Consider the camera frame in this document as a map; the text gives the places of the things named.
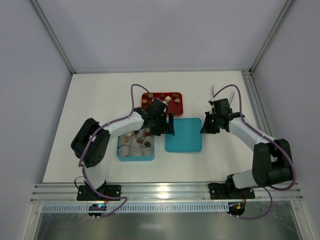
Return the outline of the teal box lid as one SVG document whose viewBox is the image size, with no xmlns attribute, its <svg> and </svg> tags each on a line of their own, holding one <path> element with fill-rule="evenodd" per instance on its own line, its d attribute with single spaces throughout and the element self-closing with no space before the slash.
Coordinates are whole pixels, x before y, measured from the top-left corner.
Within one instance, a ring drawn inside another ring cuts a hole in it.
<svg viewBox="0 0 320 240">
<path fill-rule="evenodd" d="M 197 153 L 203 148 L 200 118 L 175 118 L 175 135 L 165 137 L 164 149 L 169 153 Z"/>
</svg>

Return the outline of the metal tweezers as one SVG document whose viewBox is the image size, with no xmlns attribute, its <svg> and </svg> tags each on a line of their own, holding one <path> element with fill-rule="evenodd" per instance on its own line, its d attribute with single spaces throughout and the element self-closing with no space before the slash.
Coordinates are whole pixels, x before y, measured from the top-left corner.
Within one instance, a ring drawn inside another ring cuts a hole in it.
<svg viewBox="0 0 320 240">
<path fill-rule="evenodd" d="M 227 88 L 227 86 L 224 86 L 224 87 L 222 87 L 221 89 L 219 89 L 217 92 L 215 92 L 215 85 L 214 85 L 214 84 L 212 85 L 212 87 L 211 87 L 211 97 L 210 97 L 210 100 L 208 101 L 211 107 L 214 106 L 213 101 L 215 100 L 215 96 L 216 96 L 219 92 L 221 92 L 222 90 L 224 90 L 224 89 L 226 89 L 226 88 Z M 228 102 L 229 102 L 230 105 L 231 105 L 231 103 L 232 103 L 232 101 L 233 101 L 233 99 L 234 99 L 234 97 L 235 97 L 235 94 L 236 94 L 236 91 L 235 91 L 235 90 L 232 90 L 232 91 L 231 91 L 231 95 L 230 95 L 230 97 L 228 98 Z"/>
</svg>

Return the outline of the dark round chocolate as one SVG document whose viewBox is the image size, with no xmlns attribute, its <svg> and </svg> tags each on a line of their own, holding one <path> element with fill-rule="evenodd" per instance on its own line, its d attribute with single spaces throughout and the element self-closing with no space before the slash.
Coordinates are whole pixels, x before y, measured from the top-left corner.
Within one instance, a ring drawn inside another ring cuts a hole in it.
<svg viewBox="0 0 320 240">
<path fill-rule="evenodd" d="M 144 145 L 145 145 L 145 147 L 146 147 L 146 148 L 149 148 L 149 147 L 151 146 L 150 142 L 148 142 L 148 141 L 147 141 L 147 142 L 145 142 L 145 144 L 144 144 Z"/>
</svg>

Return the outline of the teal box with paper cups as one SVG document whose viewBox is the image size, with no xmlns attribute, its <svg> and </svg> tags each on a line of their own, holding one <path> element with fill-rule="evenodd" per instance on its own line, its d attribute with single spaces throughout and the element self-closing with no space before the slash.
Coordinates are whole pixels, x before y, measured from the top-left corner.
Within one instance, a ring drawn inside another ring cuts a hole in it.
<svg viewBox="0 0 320 240">
<path fill-rule="evenodd" d="M 135 135 L 135 130 L 122 134 L 117 139 L 116 155 L 121 162 L 148 162 L 155 159 L 155 136 L 149 133 L 148 128 L 137 130 L 138 135 Z M 150 147 L 145 146 L 145 142 L 150 142 Z"/>
</svg>

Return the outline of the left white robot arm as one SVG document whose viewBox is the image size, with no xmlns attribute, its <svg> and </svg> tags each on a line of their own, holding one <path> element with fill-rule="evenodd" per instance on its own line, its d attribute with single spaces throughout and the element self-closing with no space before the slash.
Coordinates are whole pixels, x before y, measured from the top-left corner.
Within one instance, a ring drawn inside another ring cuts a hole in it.
<svg viewBox="0 0 320 240">
<path fill-rule="evenodd" d="M 71 142 L 71 149 L 79 159 L 85 184 L 78 190 L 77 199 L 86 194 L 94 199 L 119 201 L 125 197 L 112 194 L 98 165 L 103 160 L 110 140 L 126 133 L 149 129 L 152 136 L 175 135 L 174 114 L 159 99 L 153 99 L 146 108 L 132 107 L 122 117 L 101 123 L 88 118 Z"/>
</svg>

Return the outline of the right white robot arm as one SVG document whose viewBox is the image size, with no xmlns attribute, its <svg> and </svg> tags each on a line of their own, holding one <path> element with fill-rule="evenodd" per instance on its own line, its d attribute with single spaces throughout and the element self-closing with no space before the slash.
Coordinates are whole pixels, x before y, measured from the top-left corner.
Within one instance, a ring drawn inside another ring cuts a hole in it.
<svg viewBox="0 0 320 240">
<path fill-rule="evenodd" d="M 253 152 L 252 168 L 230 174 L 224 183 L 208 184 L 212 200 L 255 198 L 254 188 L 295 182 L 290 144 L 251 126 L 241 112 L 234 112 L 228 99 L 210 101 L 200 132 L 218 134 L 221 130 L 238 137 Z"/>
</svg>

